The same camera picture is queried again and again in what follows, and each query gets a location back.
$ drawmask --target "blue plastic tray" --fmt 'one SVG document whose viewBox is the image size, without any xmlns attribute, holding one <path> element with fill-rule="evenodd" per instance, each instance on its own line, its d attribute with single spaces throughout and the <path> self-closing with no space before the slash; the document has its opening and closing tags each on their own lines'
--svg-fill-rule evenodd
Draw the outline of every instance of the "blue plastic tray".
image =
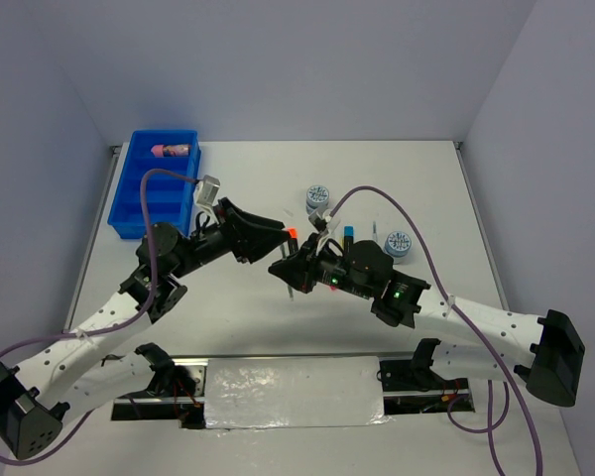
<svg viewBox="0 0 595 476">
<path fill-rule="evenodd" d="M 157 144 L 191 144 L 189 157 L 154 157 L 150 150 Z M 199 164 L 200 149 L 196 131 L 135 131 L 121 171 L 108 224 L 124 240 L 141 238 L 146 233 L 139 199 L 139 187 L 144 173 L 150 169 L 167 169 L 197 178 Z M 150 221 L 166 221 L 181 233 L 189 234 L 194 184 L 165 175 L 154 175 L 148 180 L 147 192 Z"/>
</svg>

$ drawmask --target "bottle cap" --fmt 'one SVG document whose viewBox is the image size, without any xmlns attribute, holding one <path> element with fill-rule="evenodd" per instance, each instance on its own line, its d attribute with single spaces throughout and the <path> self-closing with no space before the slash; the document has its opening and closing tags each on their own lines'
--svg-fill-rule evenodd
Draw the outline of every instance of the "bottle cap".
<svg viewBox="0 0 595 476">
<path fill-rule="evenodd" d="M 413 240 L 408 233 L 403 231 L 393 231 L 386 238 L 384 251 L 393 258 L 403 258 L 407 255 L 413 245 Z"/>
<path fill-rule="evenodd" d="M 306 192 L 306 211 L 313 212 L 316 208 L 328 204 L 328 188 L 323 185 L 312 185 Z"/>
</svg>

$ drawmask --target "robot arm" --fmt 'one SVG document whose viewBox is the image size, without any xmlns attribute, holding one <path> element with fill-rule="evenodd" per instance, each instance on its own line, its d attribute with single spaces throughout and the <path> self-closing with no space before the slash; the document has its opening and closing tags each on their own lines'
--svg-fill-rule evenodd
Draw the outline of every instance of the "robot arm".
<svg viewBox="0 0 595 476">
<path fill-rule="evenodd" d="M 319 224 L 320 232 L 324 226 Z M 585 348 L 565 314 L 554 310 L 546 317 L 517 314 L 461 297 L 446 301 L 425 281 L 394 270 L 393 259 L 375 242 L 356 242 L 340 256 L 329 242 L 321 246 L 322 236 L 311 234 L 296 253 L 274 263 L 269 272 L 303 293 L 323 283 L 372 299 L 371 311 L 388 325 L 402 324 L 424 335 L 457 337 L 479 346 L 422 339 L 412 361 L 420 382 L 463 377 L 506 380 L 487 349 L 480 347 L 478 336 L 452 309 L 457 304 L 532 395 L 561 407 L 575 404 Z"/>
<path fill-rule="evenodd" d="M 212 207 L 217 180 L 205 178 L 199 188 L 197 204 L 215 222 L 189 237 L 168 223 L 153 225 L 156 283 L 144 237 L 137 250 L 139 267 L 103 307 L 72 330 L 77 338 L 61 339 L 13 368 L 0 362 L 0 436 L 17 459 L 37 455 L 68 421 L 120 395 L 146 389 L 158 395 L 174 384 L 194 393 L 194 380 L 155 344 L 142 345 L 109 365 L 99 364 L 179 302 L 187 289 L 177 278 L 229 252 L 240 263 L 255 263 L 290 238 L 282 222 L 246 213 L 227 198 Z M 155 297 L 147 312 L 128 324 L 147 302 L 152 286 Z M 97 333 L 113 326 L 119 329 Z"/>
</svg>

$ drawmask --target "white wall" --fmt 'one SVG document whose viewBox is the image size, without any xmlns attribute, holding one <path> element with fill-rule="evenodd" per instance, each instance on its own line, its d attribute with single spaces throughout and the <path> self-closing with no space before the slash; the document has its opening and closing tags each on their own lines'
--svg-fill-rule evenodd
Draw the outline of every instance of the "white wall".
<svg viewBox="0 0 595 476">
<path fill-rule="evenodd" d="M 0 0 L 0 350 L 61 329 L 108 162 L 24 5 Z"/>
<path fill-rule="evenodd" d="M 27 0 L 109 143 L 463 139 L 535 0 Z"/>
<path fill-rule="evenodd" d="M 566 311 L 587 353 L 563 413 L 595 475 L 595 0 L 538 0 L 465 140 L 510 304 Z"/>
</svg>

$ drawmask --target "wire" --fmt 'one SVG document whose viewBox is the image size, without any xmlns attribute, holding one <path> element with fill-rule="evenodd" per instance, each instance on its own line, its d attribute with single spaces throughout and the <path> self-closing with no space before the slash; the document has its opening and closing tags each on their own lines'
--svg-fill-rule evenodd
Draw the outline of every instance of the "wire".
<svg viewBox="0 0 595 476">
<path fill-rule="evenodd" d="M 427 259 L 427 263 L 428 263 L 429 269 L 432 273 L 432 277 L 434 278 L 434 282 L 436 283 L 436 287 L 440 291 L 440 293 L 443 296 L 443 298 L 445 299 L 445 301 L 448 301 L 449 294 L 445 290 L 445 286 L 443 285 L 442 281 L 440 280 L 440 277 L 438 276 L 438 271 L 436 270 L 436 266 L 434 265 L 434 260 L 432 259 L 431 254 L 429 253 L 427 244 L 425 243 L 425 240 L 423 239 L 422 235 L 420 234 L 420 231 L 418 230 L 417 226 L 415 225 L 415 223 L 413 222 L 411 217 L 408 215 L 408 213 L 397 203 L 396 200 L 394 200 L 387 193 L 385 193 L 382 190 L 379 190 L 378 188 L 376 188 L 374 186 L 370 186 L 370 185 L 356 186 L 356 187 L 352 188 L 351 190 L 349 190 L 341 198 L 341 200 L 339 200 L 339 202 L 335 205 L 335 207 L 330 212 L 330 216 L 331 217 L 335 216 L 335 214 L 339 211 L 339 209 L 346 202 L 346 200 L 348 200 L 348 198 L 350 198 L 353 194 L 355 194 L 361 190 L 370 190 L 370 191 L 380 194 L 381 196 L 386 198 L 388 201 L 390 201 L 393 204 L 393 206 L 401 213 L 401 215 L 404 216 L 404 218 L 408 222 L 410 228 L 415 233 L 416 238 L 418 239 L 418 242 L 420 243 L 421 247 L 423 248 L 423 252 L 425 253 L 425 258 Z M 535 475 L 542 476 L 542 472 L 543 472 L 542 448 L 540 446 L 539 437 L 537 436 L 536 424 L 534 423 L 534 419 L 531 415 L 531 412 L 529 411 L 529 408 L 527 407 L 527 402 L 525 402 L 525 398 L 522 396 L 520 389 L 518 388 L 516 379 L 514 379 L 514 376 L 511 374 L 509 368 L 507 367 L 507 364 L 505 364 L 505 362 L 501 358 L 498 351 L 494 348 L 494 346 L 489 341 L 489 339 L 485 336 L 485 334 L 476 326 L 474 321 L 472 319 L 470 319 L 467 316 L 467 314 L 465 312 L 463 312 L 463 310 L 460 307 L 458 307 L 457 304 L 454 304 L 452 306 L 452 309 L 454 309 L 454 312 L 456 312 L 460 316 L 460 318 L 465 321 L 465 323 L 469 326 L 469 328 L 483 342 L 485 347 L 487 347 L 487 350 L 489 350 L 489 352 L 492 354 L 492 356 L 494 357 L 496 362 L 498 362 L 498 365 L 501 368 L 501 370 L 503 371 L 503 374 L 505 374 L 505 379 L 511 386 L 512 391 L 516 395 L 516 399 L 518 400 L 518 403 L 520 404 L 520 408 L 523 411 L 523 414 L 525 416 L 525 421 L 527 422 L 527 427 L 529 428 L 529 433 L 532 438 L 532 442 L 534 443 Z M 494 448 L 494 440 L 491 436 L 489 437 L 489 443 L 490 443 L 490 451 L 492 451 L 492 458 L 493 458 L 494 455 L 496 454 L 496 450 Z"/>
<path fill-rule="evenodd" d="M 346 253 L 344 252 L 344 249 L 341 247 L 341 245 L 339 243 L 337 243 L 335 240 L 333 240 L 332 238 L 329 238 L 328 240 L 326 240 L 326 243 L 329 243 L 329 244 L 333 245 L 335 248 L 337 248 L 339 250 L 339 252 L 341 253 L 341 256 L 346 256 Z"/>
<path fill-rule="evenodd" d="M 95 336 L 95 335 L 103 335 L 103 334 L 107 334 L 110 332 L 115 332 L 117 330 L 124 329 L 124 328 L 134 324 L 150 308 L 150 306 L 152 305 L 152 303 L 155 299 L 155 296 L 157 293 L 157 283 L 159 281 L 159 270 L 157 269 L 157 246 L 155 244 L 154 234 L 153 234 L 152 227 L 150 224 L 150 213 L 148 212 L 147 187 L 148 187 L 148 180 L 150 179 L 150 177 L 153 175 L 156 175 L 156 174 L 162 174 L 162 175 L 174 177 L 175 179 L 188 181 L 190 183 L 198 183 L 198 180 L 196 178 L 182 176 L 181 174 L 176 174 L 174 172 L 167 171 L 165 169 L 151 169 L 150 171 L 147 171 L 143 175 L 143 177 L 141 178 L 139 195 L 140 195 L 140 201 L 141 201 L 141 213 L 143 215 L 144 224 L 146 225 L 146 239 L 148 241 L 148 252 L 150 255 L 150 271 L 151 271 L 150 282 L 152 285 L 150 286 L 150 291 L 148 293 L 148 297 L 147 297 L 146 301 L 143 303 L 143 305 L 141 306 L 141 308 L 137 311 L 137 313 L 135 315 L 133 315 L 131 318 L 129 318 L 128 320 L 126 320 L 123 323 L 116 324 L 116 325 L 110 326 L 110 327 L 103 327 L 103 328 L 97 329 L 97 330 L 91 330 L 88 332 L 88 336 L 90 336 L 90 337 Z M 25 340 L 22 340 L 20 342 L 13 344 L 13 345 L 10 345 L 6 349 L 1 350 L 0 351 L 0 359 L 2 359 L 5 355 L 13 352 L 14 350 L 21 349 L 22 347 L 27 347 L 32 344 L 55 343 L 60 340 L 70 340 L 70 339 L 79 339 L 79 336 L 77 336 L 77 334 L 72 333 L 72 332 L 66 332 L 66 333 L 59 332 L 57 334 L 46 335 L 43 337 L 33 337 L 30 339 L 25 339 Z M 66 438 L 64 440 L 62 440 L 56 447 L 54 447 L 50 451 L 46 452 L 44 455 L 42 455 L 38 458 L 28 459 L 26 461 L 18 461 L 18 460 L 14 460 L 14 459 L 5 458 L 4 456 L 2 456 L 0 454 L 0 463 L 7 464 L 10 466 L 29 466 L 31 464 L 35 464 L 35 463 L 39 463 L 40 461 L 44 461 L 45 459 L 53 456 L 55 453 L 57 453 L 62 447 L 64 447 L 68 443 L 68 441 L 75 435 L 76 431 L 85 423 L 86 419 L 90 416 L 91 413 L 92 412 L 88 412 L 88 413 L 84 414 L 84 416 L 79 420 L 79 422 L 77 423 L 75 428 L 66 436 Z"/>
<path fill-rule="evenodd" d="M 494 444 L 494 428 L 492 424 L 492 420 L 494 419 L 494 384 L 491 380 L 487 381 L 487 388 L 489 394 L 487 399 L 487 441 L 489 441 L 489 452 L 492 453 L 492 460 L 494 461 L 494 466 L 496 466 L 496 471 L 498 471 L 500 476 L 505 476 L 505 471 L 503 471 L 503 467 L 500 465 L 498 455 L 496 454 L 496 445 Z"/>
<path fill-rule="evenodd" d="M 200 224 L 200 217 L 202 215 L 205 215 L 205 221 L 204 223 L 201 225 Z M 207 225 L 209 224 L 209 222 L 211 221 L 211 218 L 209 217 L 209 215 L 207 215 L 204 211 L 199 211 L 198 213 L 196 213 L 196 217 L 194 218 L 194 230 L 201 232 L 201 231 L 205 231 L 205 228 L 207 228 Z"/>
<path fill-rule="evenodd" d="M 120 355 L 108 354 L 103 359 L 101 359 L 101 367 L 106 365 L 106 362 L 108 362 L 109 360 L 121 360 L 121 359 L 123 359 L 123 357 L 121 357 Z"/>
<path fill-rule="evenodd" d="M 492 429 L 496 429 L 498 426 L 503 424 L 503 421 L 505 421 L 505 418 L 507 417 L 507 414 L 509 413 L 509 386 L 507 385 L 507 382 L 503 382 L 503 384 L 505 387 L 505 407 L 503 408 L 503 413 L 500 415 L 500 418 L 498 418 L 498 421 L 496 421 L 494 424 L 492 424 Z M 459 423 L 458 421 L 456 421 L 454 419 L 454 415 L 452 414 L 452 408 L 459 401 L 464 400 L 467 397 L 469 397 L 469 396 L 468 395 L 459 395 L 458 397 L 454 398 L 447 406 L 447 417 L 454 424 L 454 426 L 456 426 L 459 429 L 462 429 L 463 431 L 466 431 L 468 433 L 484 434 L 489 430 L 489 427 L 468 428 L 467 426 L 464 426 L 463 424 Z"/>
<path fill-rule="evenodd" d="M 130 402 L 130 405 L 132 405 L 132 410 L 135 411 L 135 415 L 137 416 L 138 419 L 142 419 L 141 418 L 141 412 L 139 411 L 139 406 L 137 405 L 137 402 L 135 402 L 135 399 L 133 399 L 132 397 L 130 397 L 130 394 L 127 394 L 124 396 L 126 399 L 128 399 L 128 402 Z"/>
<path fill-rule="evenodd" d="M 177 380 L 178 384 L 180 385 L 180 387 L 182 388 L 182 390 L 187 394 L 187 396 L 189 397 L 189 399 L 191 400 L 191 402 L 194 404 L 194 406 L 196 408 L 200 408 L 200 403 L 196 401 L 196 399 L 194 398 L 194 396 L 187 391 L 187 389 L 185 388 L 185 386 L 180 382 L 180 380 Z"/>
</svg>

